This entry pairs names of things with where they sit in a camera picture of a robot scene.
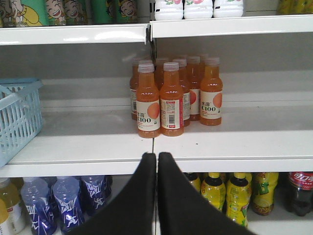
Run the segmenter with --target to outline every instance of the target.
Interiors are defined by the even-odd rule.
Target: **white shelf panel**
[[[148,24],[1,28],[2,45],[145,43]]]
[[[313,106],[224,108],[222,124],[191,122],[178,137],[159,136],[183,172],[313,170]]]
[[[43,113],[42,131],[0,177],[133,174],[152,139],[137,134],[130,110]]]
[[[152,21],[152,38],[312,32],[312,15]]]

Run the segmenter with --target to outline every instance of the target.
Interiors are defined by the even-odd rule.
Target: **barcode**
[[[175,115],[169,115],[168,116],[168,122],[170,124],[175,124]]]

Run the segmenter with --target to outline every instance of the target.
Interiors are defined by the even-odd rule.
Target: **coca-cola bottle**
[[[305,216],[312,209],[313,172],[289,172],[287,210]]]

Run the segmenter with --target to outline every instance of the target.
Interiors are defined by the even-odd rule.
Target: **blue plastic basket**
[[[0,79],[0,167],[40,132],[41,86],[35,78]]]

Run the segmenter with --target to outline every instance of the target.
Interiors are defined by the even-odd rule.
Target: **peach illustration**
[[[220,108],[222,106],[222,93],[218,93],[213,98],[213,104],[215,107]]]
[[[148,107],[148,116],[152,119],[157,119],[160,112],[160,106],[158,103],[153,103]]]

